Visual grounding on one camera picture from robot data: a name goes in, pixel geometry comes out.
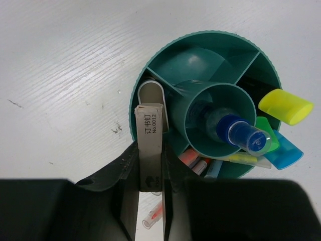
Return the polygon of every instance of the white desk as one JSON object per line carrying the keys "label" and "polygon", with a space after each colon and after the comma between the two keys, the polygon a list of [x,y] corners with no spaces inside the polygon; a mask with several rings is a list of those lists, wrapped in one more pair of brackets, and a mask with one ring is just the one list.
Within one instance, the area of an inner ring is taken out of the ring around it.
{"label": "white desk", "polygon": [[[222,30],[259,46],[283,88],[316,104],[302,123],[281,126],[303,159],[246,177],[298,182],[321,215],[320,13],[314,0],[2,1],[0,177],[76,182],[105,166],[132,141],[130,95],[150,57],[179,36]],[[141,225],[157,198],[140,200],[137,240],[162,240],[162,222]]]}

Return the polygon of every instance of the teal plastic organizer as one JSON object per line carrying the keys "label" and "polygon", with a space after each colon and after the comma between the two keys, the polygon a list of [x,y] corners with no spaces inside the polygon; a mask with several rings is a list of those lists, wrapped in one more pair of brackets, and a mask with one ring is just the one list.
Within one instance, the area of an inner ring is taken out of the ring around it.
{"label": "teal plastic organizer", "polygon": [[[277,73],[267,56],[250,41],[231,33],[204,31],[180,37],[158,51],[143,68],[131,96],[129,123],[136,140],[134,109],[137,91],[148,76],[163,86],[169,114],[170,130],[164,134],[179,155],[188,145],[210,156],[226,156],[239,149],[211,141],[197,129],[185,125],[186,114],[195,99],[205,99],[218,106],[230,106],[255,124],[256,111],[249,95],[236,86],[247,75],[281,88]],[[280,121],[267,116],[273,129]],[[224,162],[219,177],[237,178],[253,167]]]}

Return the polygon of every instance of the highlighter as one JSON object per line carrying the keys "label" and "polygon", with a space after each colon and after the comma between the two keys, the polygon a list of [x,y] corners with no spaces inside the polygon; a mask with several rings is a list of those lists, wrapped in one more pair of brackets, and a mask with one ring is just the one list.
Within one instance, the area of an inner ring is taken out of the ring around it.
{"label": "highlighter", "polygon": [[254,167],[264,167],[271,169],[272,164],[270,161],[265,157],[265,155],[260,157],[254,157],[247,152],[237,152],[231,156],[227,157],[216,157],[217,160],[228,161],[233,163],[239,163],[244,165],[250,165]]}
{"label": "highlighter", "polygon": [[237,85],[251,96],[257,109],[290,126],[301,122],[313,109],[313,103],[247,76]]}
{"label": "highlighter", "polygon": [[281,170],[300,160],[301,157],[303,157],[303,152],[278,131],[273,131],[280,142],[280,148],[274,152],[264,154],[264,157],[268,159],[274,167]]}
{"label": "highlighter", "polygon": [[275,135],[275,133],[274,133],[272,127],[270,126],[270,123],[266,117],[258,116],[256,118],[255,127],[260,130],[268,132],[271,136],[271,146],[270,146],[270,149],[267,151],[267,153],[273,152],[280,147],[280,143],[279,143],[279,141],[278,141],[278,139],[277,139],[277,137],[276,137],[276,135]]}

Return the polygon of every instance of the green highlighter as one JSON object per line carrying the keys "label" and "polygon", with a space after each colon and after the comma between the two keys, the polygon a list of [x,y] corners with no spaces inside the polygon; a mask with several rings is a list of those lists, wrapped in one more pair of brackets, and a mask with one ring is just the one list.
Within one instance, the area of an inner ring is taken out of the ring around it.
{"label": "green highlighter", "polygon": [[256,118],[255,127],[268,132],[271,136],[272,143],[271,143],[270,149],[267,152],[273,152],[280,147],[280,143],[279,143],[279,141],[278,141],[274,131],[272,130],[272,127],[270,126],[270,123],[266,117],[258,116]]}

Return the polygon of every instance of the black object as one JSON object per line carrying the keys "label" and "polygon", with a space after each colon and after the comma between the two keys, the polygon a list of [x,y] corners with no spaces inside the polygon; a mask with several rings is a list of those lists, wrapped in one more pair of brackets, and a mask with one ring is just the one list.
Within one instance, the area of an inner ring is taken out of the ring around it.
{"label": "black object", "polygon": [[[204,179],[166,144],[162,172],[164,240],[321,240],[293,182]],[[136,142],[77,184],[2,180],[0,240],[134,240],[138,188]]]}
{"label": "black object", "polygon": [[269,92],[278,89],[270,84],[266,84],[247,76],[243,76],[236,85],[244,89],[250,95],[256,109],[258,109],[259,102],[264,96]]}

